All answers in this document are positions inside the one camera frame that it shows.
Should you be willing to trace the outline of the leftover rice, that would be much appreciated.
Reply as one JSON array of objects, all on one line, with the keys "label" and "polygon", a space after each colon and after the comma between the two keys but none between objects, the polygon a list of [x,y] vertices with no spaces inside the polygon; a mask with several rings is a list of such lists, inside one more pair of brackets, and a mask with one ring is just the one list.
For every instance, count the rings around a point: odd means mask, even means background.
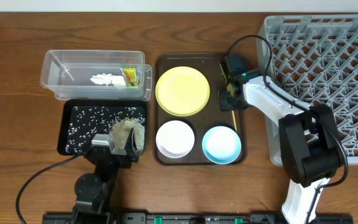
[{"label": "leftover rice", "polygon": [[145,145],[145,124],[142,122],[143,119],[140,118],[124,118],[113,123],[110,132],[114,143],[114,147],[111,149],[113,154],[124,155],[126,153],[124,146],[132,128],[134,129],[134,138],[137,152],[139,154],[143,153]]}]

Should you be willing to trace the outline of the white bowl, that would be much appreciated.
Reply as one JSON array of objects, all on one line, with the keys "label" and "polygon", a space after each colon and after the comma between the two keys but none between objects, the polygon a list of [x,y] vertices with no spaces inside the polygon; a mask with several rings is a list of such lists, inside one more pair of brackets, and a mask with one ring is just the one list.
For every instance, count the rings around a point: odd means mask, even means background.
[{"label": "white bowl", "polygon": [[187,155],[195,144],[192,128],[183,121],[173,120],[159,127],[155,142],[164,156],[178,159]]}]

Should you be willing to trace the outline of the green snack wrapper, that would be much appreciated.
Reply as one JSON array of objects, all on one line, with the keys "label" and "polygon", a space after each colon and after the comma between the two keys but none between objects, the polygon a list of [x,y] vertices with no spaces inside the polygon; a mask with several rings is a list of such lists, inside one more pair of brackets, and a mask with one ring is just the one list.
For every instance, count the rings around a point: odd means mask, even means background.
[{"label": "green snack wrapper", "polygon": [[138,86],[139,85],[139,80],[136,75],[135,67],[122,67],[121,73],[125,79],[127,86]]}]

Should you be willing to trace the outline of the yellow plate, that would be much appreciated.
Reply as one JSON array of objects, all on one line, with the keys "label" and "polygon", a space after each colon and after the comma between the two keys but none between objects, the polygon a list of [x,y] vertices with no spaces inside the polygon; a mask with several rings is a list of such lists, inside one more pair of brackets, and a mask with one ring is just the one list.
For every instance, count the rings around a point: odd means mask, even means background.
[{"label": "yellow plate", "polygon": [[210,96],[207,78],[192,67],[173,67],[157,81],[155,97],[158,105],[174,116],[191,116],[200,112]]}]

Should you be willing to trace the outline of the blue bowl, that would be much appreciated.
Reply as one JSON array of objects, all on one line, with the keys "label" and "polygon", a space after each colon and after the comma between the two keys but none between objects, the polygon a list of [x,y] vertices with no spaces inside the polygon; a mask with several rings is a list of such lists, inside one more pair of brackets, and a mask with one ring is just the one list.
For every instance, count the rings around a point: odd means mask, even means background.
[{"label": "blue bowl", "polygon": [[205,156],[219,165],[234,162],[242,151],[242,143],[238,134],[227,126],[215,126],[203,136],[201,143]]}]

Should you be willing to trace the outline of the wooden chopstick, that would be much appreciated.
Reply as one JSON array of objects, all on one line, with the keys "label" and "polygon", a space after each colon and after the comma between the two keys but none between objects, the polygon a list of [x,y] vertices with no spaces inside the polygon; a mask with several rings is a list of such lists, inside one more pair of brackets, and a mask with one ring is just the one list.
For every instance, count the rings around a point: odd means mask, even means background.
[{"label": "wooden chopstick", "polygon": [[227,90],[227,86],[229,84],[229,76],[226,74],[226,71],[224,69],[224,63],[221,62],[219,64],[219,66],[220,66],[221,74],[223,76],[223,80],[225,81],[225,86],[226,86],[224,89],[219,90],[219,92],[218,92],[220,109],[223,112],[228,112],[228,111],[231,112],[233,127],[234,127],[235,132],[237,132],[237,121],[236,121],[235,109],[232,104],[232,98],[230,96],[230,92]]}]

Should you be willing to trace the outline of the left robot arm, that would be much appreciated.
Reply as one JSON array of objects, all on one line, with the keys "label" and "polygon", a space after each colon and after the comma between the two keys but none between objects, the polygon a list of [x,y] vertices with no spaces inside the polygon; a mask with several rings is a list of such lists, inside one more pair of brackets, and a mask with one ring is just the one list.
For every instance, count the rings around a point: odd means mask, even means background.
[{"label": "left robot arm", "polygon": [[120,223],[118,212],[110,211],[109,204],[120,168],[131,168],[139,160],[135,131],[131,129],[124,146],[125,154],[114,154],[113,137],[95,134],[84,145],[84,158],[95,165],[94,172],[78,178],[75,183],[76,202],[71,215],[71,224]]}]

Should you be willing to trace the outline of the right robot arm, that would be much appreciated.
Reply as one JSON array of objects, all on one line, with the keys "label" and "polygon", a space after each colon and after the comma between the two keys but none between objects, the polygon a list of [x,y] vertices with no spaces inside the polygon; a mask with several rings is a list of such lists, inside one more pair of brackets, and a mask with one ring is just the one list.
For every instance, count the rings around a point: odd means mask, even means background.
[{"label": "right robot arm", "polygon": [[222,111],[258,108],[278,128],[278,149],[290,178],[281,213],[287,223],[317,223],[315,209],[324,188],[338,168],[348,162],[337,133],[332,109],[299,101],[258,70],[248,70],[241,56],[221,62],[226,88],[219,91]]}]

